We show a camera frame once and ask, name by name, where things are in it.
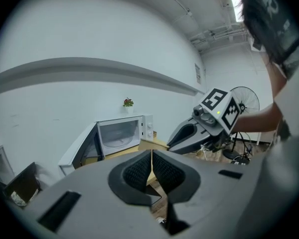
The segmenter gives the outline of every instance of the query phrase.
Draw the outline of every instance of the electric fan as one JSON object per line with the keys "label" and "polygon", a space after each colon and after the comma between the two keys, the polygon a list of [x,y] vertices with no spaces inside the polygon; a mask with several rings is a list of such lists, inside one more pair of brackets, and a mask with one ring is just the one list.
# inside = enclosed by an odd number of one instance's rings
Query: electric fan
{"label": "electric fan", "polygon": [[[234,99],[238,103],[241,114],[252,114],[257,111],[259,111],[260,105],[259,105],[259,99],[255,92],[253,92],[251,89],[247,87],[236,87],[231,90]],[[234,150],[236,145],[238,132],[235,135],[234,144],[232,149],[224,149],[223,155],[229,159],[235,159],[238,156],[241,156],[237,151]],[[240,162],[249,163],[249,159],[245,158],[244,156],[240,157]]]}
{"label": "electric fan", "polygon": [[259,111],[259,99],[251,89],[247,87],[236,87],[232,89],[231,92],[240,107],[241,114],[252,114]]}

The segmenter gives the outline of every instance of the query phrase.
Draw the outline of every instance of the ceiling pipe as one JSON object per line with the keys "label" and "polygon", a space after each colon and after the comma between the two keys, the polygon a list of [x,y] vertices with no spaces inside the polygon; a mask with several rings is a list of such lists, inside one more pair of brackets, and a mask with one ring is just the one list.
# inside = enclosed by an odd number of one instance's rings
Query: ceiling pipe
{"label": "ceiling pipe", "polygon": [[181,15],[180,17],[178,17],[178,18],[176,18],[175,20],[173,20],[173,22],[172,22],[172,24],[174,25],[177,21],[179,21],[180,19],[182,19],[184,16],[190,16],[192,19],[193,19],[193,21],[196,23],[196,25],[198,26],[198,28],[199,28],[199,24],[198,24],[198,22],[197,22],[197,20],[194,18],[194,16],[193,16],[193,14],[192,14],[192,12],[190,11],[190,9],[189,8],[186,8],[185,6],[183,6],[178,0],[174,0],[176,3],[178,3],[179,4],[179,6],[181,6],[183,9],[184,9],[184,11],[186,12],[186,14],[184,14],[184,15]]}
{"label": "ceiling pipe", "polygon": [[227,33],[224,32],[224,33],[218,33],[218,34],[214,34],[213,37],[214,39],[217,39],[217,38],[221,38],[223,36],[229,36],[233,33],[243,33],[245,32],[244,30],[241,30],[241,29],[236,29],[236,30],[231,30],[231,31],[228,31]]}
{"label": "ceiling pipe", "polygon": [[226,30],[223,30],[223,31],[217,33],[217,34],[221,34],[221,33],[227,32],[227,31],[228,31],[230,28],[232,28],[232,26],[234,26],[234,25],[236,25],[236,26],[242,26],[242,23],[231,23],[231,24],[229,24],[229,25],[219,26],[219,27],[217,27],[217,28],[213,28],[213,29],[205,30],[203,33],[207,33],[207,32],[210,33],[210,32],[216,31],[217,29],[226,27]]}
{"label": "ceiling pipe", "polygon": [[243,34],[245,34],[245,32],[244,32],[244,31],[241,31],[241,32],[236,32],[236,33],[227,34],[227,35],[224,35],[224,36],[221,36],[221,37],[218,37],[218,38],[215,38],[215,36],[213,36],[213,37],[214,37],[214,40],[215,40],[215,41],[218,41],[218,40],[221,40],[221,39],[224,39],[224,38],[228,38],[228,37],[230,37],[230,36],[243,35]]}

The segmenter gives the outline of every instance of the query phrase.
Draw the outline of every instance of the wooden table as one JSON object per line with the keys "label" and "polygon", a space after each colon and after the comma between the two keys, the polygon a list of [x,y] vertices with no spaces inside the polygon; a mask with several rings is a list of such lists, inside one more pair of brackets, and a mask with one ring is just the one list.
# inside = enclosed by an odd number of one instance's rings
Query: wooden table
{"label": "wooden table", "polygon": [[[156,137],[154,138],[153,141],[156,142],[156,143],[158,143],[158,144],[166,145],[166,142],[164,142],[162,140],[159,140]],[[113,154],[110,154],[110,155],[106,155],[105,158],[104,158],[104,160],[112,159],[112,158],[115,158],[115,157],[119,157],[119,156],[122,156],[122,155],[125,155],[125,154],[136,152],[138,150],[139,150],[139,146],[136,145],[136,146],[134,146],[132,148],[128,148],[128,149],[125,149],[125,150],[122,150],[122,151],[119,151],[119,152],[116,152],[116,153],[113,153]],[[91,163],[95,163],[95,162],[97,162],[97,158],[95,158],[95,157],[87,158],[86,161],[85,161],[85,165],[91,164]],[[155,177],[155,175],[153,173],[153,165],[152,165],[151,166],[151,172],[150,172],[150,175],[148,177],[148,181],[147,181],[146,185],[152,183],[155,180],[156,180],[156,177]]]}

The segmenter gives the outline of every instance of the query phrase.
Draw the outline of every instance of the white wall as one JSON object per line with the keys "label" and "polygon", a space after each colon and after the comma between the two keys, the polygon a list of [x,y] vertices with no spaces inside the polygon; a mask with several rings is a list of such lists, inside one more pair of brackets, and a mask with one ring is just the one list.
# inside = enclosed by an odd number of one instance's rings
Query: white wall
{"label": "white wall", "polygon": [[146,68],[198,91],[191,43],[136,0],[26,0],[0,35],[0,73],[51,58],[101,58]]}
{"label": "white wall", "polygon": [[[208,52],[202,56],[206,70],[207,89],[227,91],[244,86],[255,92],[260,109],[273,102],[272,90],[266,66],[259,54],[250,50],[248,43],[235,44]],[[249,134],[257,140],[257,133]]]}
{"label": "white wall", "polygon": [[[80,59],[58,68],[51,61],[59,58]],[[203,68],[198,52],[137,1],[27,0],[0,35],[0,144],[15,174],[34,161],[40,180],[55,183],[57,163],[73,140],[98,116],[119,114],[126,97],[136,112],[154,115],[165,141],[190,116],[191,88],[126,68],[87,68],[77,63],[81,58],[152,70],[205,90],[204,79],[196,82],[195,63]],[[48,68],[28,70],[43,60]]]}
{"label": "white wall", "polygon": [[193,93],[187,90],[96,68],[53,68],[2,84],[0,143],[15,174],[36,162],[39,179],[56,182],[57,163],[72,142],[97,118],[121,113],[126,97],[135,112],[153,114],[154,130],[164,141],[191,115]]}

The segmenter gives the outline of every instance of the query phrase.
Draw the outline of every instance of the white microwave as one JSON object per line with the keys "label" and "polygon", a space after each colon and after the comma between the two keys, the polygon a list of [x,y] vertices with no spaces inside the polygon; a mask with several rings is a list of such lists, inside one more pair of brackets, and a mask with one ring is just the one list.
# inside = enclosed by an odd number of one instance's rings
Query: white microwave
{"label": "white microwave", "polygon": [[90,124],[59,161],[62,175],[85,165],[89,158],[105,156],[139,145],[141,138],[153,140],[152,115],[124,115]]}
{"label": "white microwave", "polygon": [[97,127],[104,156],[139,145],[141,138],[153,140],[152,116],[104,120]]}

